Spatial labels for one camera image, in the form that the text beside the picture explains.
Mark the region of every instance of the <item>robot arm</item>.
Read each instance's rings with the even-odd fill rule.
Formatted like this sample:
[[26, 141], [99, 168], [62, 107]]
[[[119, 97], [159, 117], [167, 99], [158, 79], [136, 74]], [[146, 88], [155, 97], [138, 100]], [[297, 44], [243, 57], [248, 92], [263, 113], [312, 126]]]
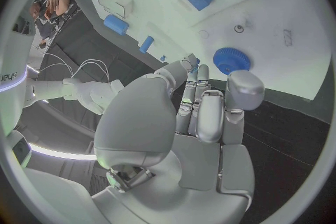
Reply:
[[119, 80], [108, 84], [94, 81], [82, 83], [76, 78], [62, 81], [34, 81], [28, 78], [24, 107], [39, 100], [64, 97], [65, 100], [78, 100], [86, 109], [101, 115], [123, 88]]

